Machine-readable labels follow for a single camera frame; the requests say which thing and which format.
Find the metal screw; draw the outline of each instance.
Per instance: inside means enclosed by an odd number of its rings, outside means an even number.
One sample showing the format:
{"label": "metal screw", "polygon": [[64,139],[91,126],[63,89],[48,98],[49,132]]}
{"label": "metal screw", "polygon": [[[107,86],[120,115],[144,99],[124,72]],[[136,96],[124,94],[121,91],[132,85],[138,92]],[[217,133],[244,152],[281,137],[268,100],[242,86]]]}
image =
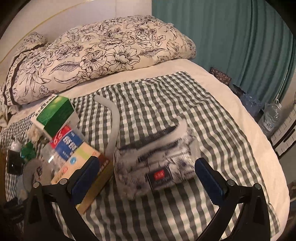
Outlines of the metal screw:
{"label": "metal screw", "polygon": [[35,183],[33,184],[33,187],[34,187],[34,188],[39,187],[39,182],[35,182]]}
{"label": "metal screw", "polygon": [[233,181],[233,180],[227,180],[227,184],[229,186],[234,186],[235,185],[235,181]]}
{"label": "metal screw", "polygon": [[255,184],[255,188],[257,188],[258,190],[260,190],[262,187],[261,187],[261,185],[259,183],[256,183]]}
{"label": "metal screw", "polygon": [[63,179],[60,180],[59,183],[62,184],[62,185],[64,185],[64,184],[67,183],[67,181],[68,181],[68,180],[67,180],[66,178],[63,178]]}

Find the curtain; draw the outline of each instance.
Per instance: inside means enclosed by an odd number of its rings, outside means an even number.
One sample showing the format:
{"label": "curtain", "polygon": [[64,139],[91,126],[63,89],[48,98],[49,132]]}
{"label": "curtain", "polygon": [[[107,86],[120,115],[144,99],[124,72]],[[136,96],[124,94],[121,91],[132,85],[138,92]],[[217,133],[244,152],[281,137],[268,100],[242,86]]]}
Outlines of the curtain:
{"label": "curtain", "polygon": [[219,69],[262,102],[280,89],[283,97],[295,68],[293,35],[265,0],[152,0],[152,14],[195,42],[193,62],[207,71]]}

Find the blue circular logo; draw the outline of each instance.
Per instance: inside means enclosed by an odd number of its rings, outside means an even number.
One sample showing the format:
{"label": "blue circular logo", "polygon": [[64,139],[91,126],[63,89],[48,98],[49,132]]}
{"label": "blue circular logo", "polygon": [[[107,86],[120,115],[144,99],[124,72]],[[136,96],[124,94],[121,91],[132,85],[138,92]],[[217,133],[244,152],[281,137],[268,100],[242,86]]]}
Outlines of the blue circular logo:
{"label": "blue circular logo", "polygon": [[71,157],[70,164],[71,165],[74,165],[76,161],[77,161],[77,158],[76,157]]}

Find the black and white checkered fabric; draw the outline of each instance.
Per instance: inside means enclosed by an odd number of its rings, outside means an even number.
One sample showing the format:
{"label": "black and white checkered fabric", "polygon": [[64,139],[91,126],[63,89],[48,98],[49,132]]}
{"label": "black and white checkered fabric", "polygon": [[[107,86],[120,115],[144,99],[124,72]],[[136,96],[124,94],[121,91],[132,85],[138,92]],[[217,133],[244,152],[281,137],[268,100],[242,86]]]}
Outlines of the black and white checkered fabric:
{"label": "black and white checkered fabric", "polygon": [[[73,99],[80,117],[78,127],[97,150],[104,151],[111,132],[111,111],[94,101],[96,94],[113,101],[120,112],[117,146],[145,138],[186,119],[194,130],[202,156],[226,179],[239,185],[260,183],[268,202],[271,235],[279,232],[279,221],[245,134],[230,114],[187,73],[136,80],[104,87],[95,93]],[[7,151],[15,135],[27,141],[30,116],[12,124],[0,139]],[[38,155],[42,145],[38,146]],[[16,178],[6,175],[10,200],[16,195]],[[241,205],[223,237],[228,236],[237,220]],[[116,182],[111,179],[83,215],[99,240],[195,240],[209,224],[218,207],[213,206],[198,178],[172,188],[151,192],[135,200],[121,199]],[[59,215],[59,222],[71,235]]]}

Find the blue gripper pad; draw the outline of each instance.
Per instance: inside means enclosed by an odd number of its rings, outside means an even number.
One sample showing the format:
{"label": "blue gripper pad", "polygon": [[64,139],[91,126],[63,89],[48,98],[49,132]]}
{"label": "blue gripper pad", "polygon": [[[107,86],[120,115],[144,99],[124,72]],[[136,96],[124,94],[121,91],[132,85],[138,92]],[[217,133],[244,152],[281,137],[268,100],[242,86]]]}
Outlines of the blue gripper pad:
{"label": "blue gripper pad", "polygon": [[99,159],[95,156],[91,156],[81,169],[76,170],[72,174],[70,178],[73,177],[76,181],[71,185],[69,193],[71,194],[71,202],[75,206],[82,202],[92,183],[96,180],[99,170]]}
{"label": "blue gripper pad", "polygon": [[194,168],[196,175],[209,195],[212,203],[221,206],[227,192],[225,179],[218,171],[214,171],[209,163],[202,157],[195,161]]}

